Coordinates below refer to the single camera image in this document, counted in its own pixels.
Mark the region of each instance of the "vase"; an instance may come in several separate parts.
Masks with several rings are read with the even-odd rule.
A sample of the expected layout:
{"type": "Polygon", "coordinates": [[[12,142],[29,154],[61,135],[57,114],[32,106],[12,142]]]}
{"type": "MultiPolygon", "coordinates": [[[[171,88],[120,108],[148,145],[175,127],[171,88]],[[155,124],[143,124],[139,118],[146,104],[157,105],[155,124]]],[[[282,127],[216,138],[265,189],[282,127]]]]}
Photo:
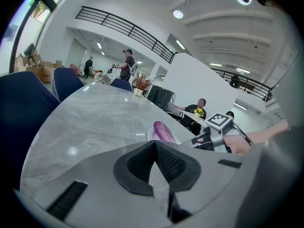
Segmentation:
{"type": "Polygon", "coordinates": [[[137,91],[137,96],[141,97],[142,95],[143,95],[143,90],[140,90],[140,89],[139,89],[139,90],[137,91]]]}
{"type": "Polygon", "coordinates": [[[139,89],[138,89],[138,88],[135,88],[134,91],[133,91],[133,92],[134,92],[134,95],[137,95],[137,94],[138,94],[138,91],[139,91],[139,89]]]}

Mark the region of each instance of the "man in black shirt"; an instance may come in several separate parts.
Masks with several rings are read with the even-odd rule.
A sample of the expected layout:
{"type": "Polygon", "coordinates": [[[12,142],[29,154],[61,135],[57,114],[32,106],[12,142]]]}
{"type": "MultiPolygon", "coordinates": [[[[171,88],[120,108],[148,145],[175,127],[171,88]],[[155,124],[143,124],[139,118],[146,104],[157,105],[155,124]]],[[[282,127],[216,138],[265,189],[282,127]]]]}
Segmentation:
{"type": "MultiPolygon", "coordinates": [[[[190,113],[194,113],[195,109],[202,109],[204,115],[201,116],[202,119],[206,119],[206,111],[204,110],[204,106],[206,105],[206,100],[205,99],[200,99],[198,101],[198,104],[191,104],[188,105],[187,107],[182,107],[182,106],[176,106],[178,109],[186,111],[186,112],[190,112],[190,113]]],[[[181,121],[181,124],[185,127],[189,127],[189,130],[195,135],[199,135],[200,133],[200,129],[201,129],[201,125],[195,121],[191,121],[191,118],[188,116],[184,116],[184,118],[181,121]]]]}
{"type": "Polygon", "coordinates": [[[133,57],[132,57],[133,52],[131,51],[131,49],[127,49],[126,51],[124,51],[124,57],[125,57],[125,61],[122,65],[116,65],[115,68],[120,68],[121,72],[120,72],[120,79],[122,80],[126,80],[128,81],[131,74],[130,74],[130,67],[133,66],[133,64],[135,63],[133,57]]]}
{"type": "Polygon", "coordinates": [[[90,59],[87,60],[86,63],[85,63],[85,75],[84,75],[84,77],[86,77],[86,79],[89,77],[90,69],[93,65],[92,59],[93,59],[93,57],[90,57],[90,59]]]}

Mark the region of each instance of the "potted plant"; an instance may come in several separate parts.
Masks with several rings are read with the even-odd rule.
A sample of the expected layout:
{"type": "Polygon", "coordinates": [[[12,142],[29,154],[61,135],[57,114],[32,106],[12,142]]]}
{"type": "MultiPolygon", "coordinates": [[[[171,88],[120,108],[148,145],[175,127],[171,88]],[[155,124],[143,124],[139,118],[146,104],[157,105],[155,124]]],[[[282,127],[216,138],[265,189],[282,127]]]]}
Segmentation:
{"type": "Polygon", "coordinates": [[[151,80],[147,77],[146,74],[137,74],[134,79],[134,85],[136,87],[134,89],[134,94],[139,97],[142,96],[143,91],[148,89],[151,84],[151,80]]]}
{"type": "Polygon", "coordinates": [[[194,116],[196,117],[202,117],[204,115],[204,112],[202,109],[195,109],[194,110],[194,116]]]}

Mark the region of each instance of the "door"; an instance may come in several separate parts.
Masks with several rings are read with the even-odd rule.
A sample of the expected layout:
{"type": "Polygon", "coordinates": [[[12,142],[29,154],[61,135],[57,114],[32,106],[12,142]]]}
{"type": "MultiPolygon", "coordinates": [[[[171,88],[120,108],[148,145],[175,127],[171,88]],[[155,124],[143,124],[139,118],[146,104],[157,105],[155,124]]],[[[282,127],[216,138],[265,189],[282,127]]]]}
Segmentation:
{"type": "Polygon", "coordinates": [[[75,64],[78,68],[81,68],[82,61],[86,55],[86,48],[74,39],[70,50],[67,55],[66,67],[70,67],[71,64],[75,64]]]}

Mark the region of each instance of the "table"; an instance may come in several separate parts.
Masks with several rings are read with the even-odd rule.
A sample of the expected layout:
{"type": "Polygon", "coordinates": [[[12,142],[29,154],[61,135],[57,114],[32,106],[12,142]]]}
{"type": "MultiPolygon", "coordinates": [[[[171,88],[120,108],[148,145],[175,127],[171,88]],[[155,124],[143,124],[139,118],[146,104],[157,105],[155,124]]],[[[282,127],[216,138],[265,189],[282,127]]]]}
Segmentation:
{"type": "MultiPolygon", "coordinates": [[[[64,100],[38,131],[23,166],[20,191],[34,198],[48,182],[81,160],[146,141],[155,121],[164,122],[182,143],[194,137],[144,97],[98,83],[82,87],[64,100]]],[[[163,187],[165,179],[157,172],[151,177],[163,187]]]]}
{"type": "Polygon", "coordinates": [[[194,116],[193,113],[190,113],[190,112],[186,112],[186,111],[183,111],[183,110],[180,110],[182,113],[184,113],[185,115],[187,115],[188,117],[190,117],[192,120],[196,121],[197,123],[199,123],[200,125],[202,125],[204,128],[205,127],[208,127],[207,124],[205,123],[205,121],[200,118],[200,117],[196,117],[194,116]]]}

